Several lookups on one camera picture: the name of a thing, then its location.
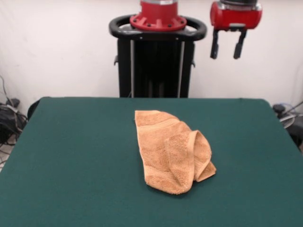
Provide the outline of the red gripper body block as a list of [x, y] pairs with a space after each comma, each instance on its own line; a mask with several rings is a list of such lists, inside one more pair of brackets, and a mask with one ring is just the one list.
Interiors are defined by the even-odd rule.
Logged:
[[215, 30], [254, 29], [262, 17], [262, 5], [241, 6], [222, 1], [215, 1], [211, 5], [210, 20]]

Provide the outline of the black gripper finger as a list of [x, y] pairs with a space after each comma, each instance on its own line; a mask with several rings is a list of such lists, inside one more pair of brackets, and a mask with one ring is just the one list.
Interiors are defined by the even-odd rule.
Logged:
[[239, 40], [235, 46], [234, 55], [233, 55], [234, 59], [239, 59], [241, 57], [244, 39], [246, 38], [246, 34], [247, 34], [247, 30], [239, 30], [239, 31], [241, 34], [240, 34]]
[[219, 33], [219, 30], [217, 30], [217, 29], [213, 30], [213, 41], [212, 41], [212, 48], [211, 48], [211, 53], [210, 53], [210, 58], [212, 58], [212, 59], [216, 59], [217, 54], [218, 54], [218, 49], [219, 49], [218, 33]]

